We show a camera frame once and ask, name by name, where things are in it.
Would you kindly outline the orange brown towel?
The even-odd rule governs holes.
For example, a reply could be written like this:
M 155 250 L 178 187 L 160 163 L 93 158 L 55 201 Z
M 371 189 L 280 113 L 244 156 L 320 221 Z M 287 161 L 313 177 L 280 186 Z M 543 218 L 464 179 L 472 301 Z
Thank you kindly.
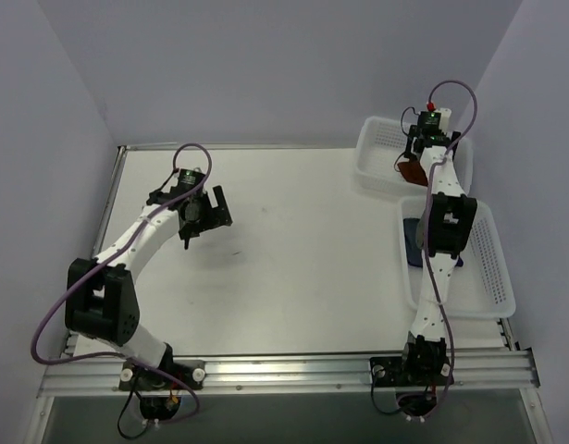
M 399 162 L 397 164 L 397 171 L 408 183 L 424 187 L 428 185 L 426 172 L 418 161 Z

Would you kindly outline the blue denim towel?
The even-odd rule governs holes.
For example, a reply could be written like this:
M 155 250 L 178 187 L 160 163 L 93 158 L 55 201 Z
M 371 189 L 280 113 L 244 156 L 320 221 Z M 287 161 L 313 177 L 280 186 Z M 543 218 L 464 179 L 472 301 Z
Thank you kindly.
M 412 267 L 424 265 L 424 224 L 419 218 L 409 217 L 402 221 L 406 262 Z

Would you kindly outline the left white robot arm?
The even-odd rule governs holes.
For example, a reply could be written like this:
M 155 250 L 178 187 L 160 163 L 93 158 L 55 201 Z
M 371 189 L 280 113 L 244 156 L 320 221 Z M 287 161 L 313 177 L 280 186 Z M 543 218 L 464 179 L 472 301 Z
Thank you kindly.
M 147 368 L 170 372 L 171 346 L 141 323 L 135 284 L 160 248 L 177 236 L 185 248 L 190 240 L 232 225 L 223 188 L 204 188 L 206 174 L 179 169 L 169 189 L 151 191 L 136 221 L 106 250 L 90 260 L 77 259 L 68 270 L 66 327 L 110 346 Z

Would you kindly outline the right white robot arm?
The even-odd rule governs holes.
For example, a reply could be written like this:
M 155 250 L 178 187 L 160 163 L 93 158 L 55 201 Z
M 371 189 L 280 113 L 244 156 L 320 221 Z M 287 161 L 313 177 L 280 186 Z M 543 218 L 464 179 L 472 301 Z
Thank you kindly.
M 449 109 L 428 103 L 409 128 L 404 153 L 419 165 L 427 185 L 414 240 L 422 258 L 420 296 L 402 358 L 402 370 L 415 385 L 451 380 L 451 328 L 444 304 L 477 210 L 476 199 L 466 195 L 457 178 L 453 158 L 461 133 L 448 131 L 450 115 Z

